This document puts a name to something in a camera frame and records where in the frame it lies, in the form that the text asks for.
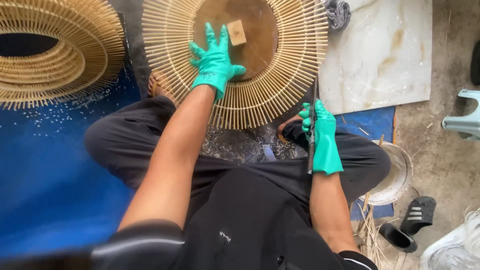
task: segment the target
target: green glove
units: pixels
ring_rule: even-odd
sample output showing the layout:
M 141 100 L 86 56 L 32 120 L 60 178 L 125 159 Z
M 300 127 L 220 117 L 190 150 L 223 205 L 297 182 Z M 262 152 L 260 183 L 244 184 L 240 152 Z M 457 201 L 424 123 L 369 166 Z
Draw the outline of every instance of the green glove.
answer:
M 306 110 L 299 112 L 303 118 L 302 130 L 308 132 L 310 128 L 310 104 L 304 103 Z M 315 102 L 317 121 L 315 122 L 315 152 L 313 154 L 313 172 L 325 172 L 326 175 L 334 172 L 343 172 L 342 161 L 338 155 L 335 142 L 336 119 L 327 111 L 321 100 Z
M 216 88 L 215 101 L 223 98 L 227 82 L 234 75 L 244 74 L 247 70 L 240 65 L 232 65 L 228 56 L 228 30 L 225 25 L 220 32 L 220 43 L 217 45 L 215 32 L 209 23 L 205 24 L 208 51 L 204 51 L 194 42 L 188 47 L 192 53 L 200 58 L 190 59 L 190 64 L 199 69 L 198 76 L 193 82 L 192 89 L 199 85 L 211 85 Z

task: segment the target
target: bamboo frame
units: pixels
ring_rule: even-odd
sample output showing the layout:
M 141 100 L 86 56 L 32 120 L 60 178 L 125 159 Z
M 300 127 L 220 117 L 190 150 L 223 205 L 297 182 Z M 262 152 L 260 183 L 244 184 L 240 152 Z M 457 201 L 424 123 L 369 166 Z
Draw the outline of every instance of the bamboo frame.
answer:
M 125 39 L 106 1 L 0 0 L 0 34 L 58 39 L 29 57 L 0 57 L 0 106 L 20 109 L 80 98 L 123 68 Z
M 265 0 L 278 26 L 278 49 L 267 67 L 250 81 L 228 83 L 212 108 L 209 124 L 226 129 L 270 123 L 297 103 L 324 60 L 328 21 L 315 0 Z M 198 71 L 188 64 L 188 42 L 205 0 L 145 0 L 145 51 L 153 71 L 165 74 L 167 91 L 181 103 Z

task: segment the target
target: white marble slab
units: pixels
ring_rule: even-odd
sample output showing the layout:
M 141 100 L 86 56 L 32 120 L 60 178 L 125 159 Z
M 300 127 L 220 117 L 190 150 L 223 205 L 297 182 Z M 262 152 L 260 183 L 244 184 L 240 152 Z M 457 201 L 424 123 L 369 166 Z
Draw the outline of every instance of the white marble slab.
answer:
M 430 99 L 432 0 L 348 0 L 349 26 L 329 33 L 320 98 L 333 114 Z

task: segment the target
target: round wooden board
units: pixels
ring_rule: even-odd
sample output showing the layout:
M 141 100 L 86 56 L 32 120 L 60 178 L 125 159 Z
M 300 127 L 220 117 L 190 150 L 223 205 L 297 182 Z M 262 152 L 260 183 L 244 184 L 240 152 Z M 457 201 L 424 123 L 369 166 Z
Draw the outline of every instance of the round wooden board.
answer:
M 272 60 L 278 46 L 278 28 L 272 9 L 264 0 L 206 0 L 194 20 L 195 43 L 207 50 L 205 23 L 212 25 L 217 38 L 222 25 L 241 20 L 247 43 L 229 45 L 232 64 L 247 69 L 231 82 L 248 81 L 260 73 Z

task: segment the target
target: plastic bucket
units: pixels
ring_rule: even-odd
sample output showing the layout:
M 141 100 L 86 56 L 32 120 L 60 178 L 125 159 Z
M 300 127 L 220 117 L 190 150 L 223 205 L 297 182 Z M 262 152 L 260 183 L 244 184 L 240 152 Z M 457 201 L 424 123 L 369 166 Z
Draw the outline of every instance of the plastic bucket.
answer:
M 370 191 L 368 203 L 385 205 L 396 201 L 407 190 L 413 176 L 412 159 L 401 147 L 389 142 L 382 143 L 392 163 L 389 175 Z

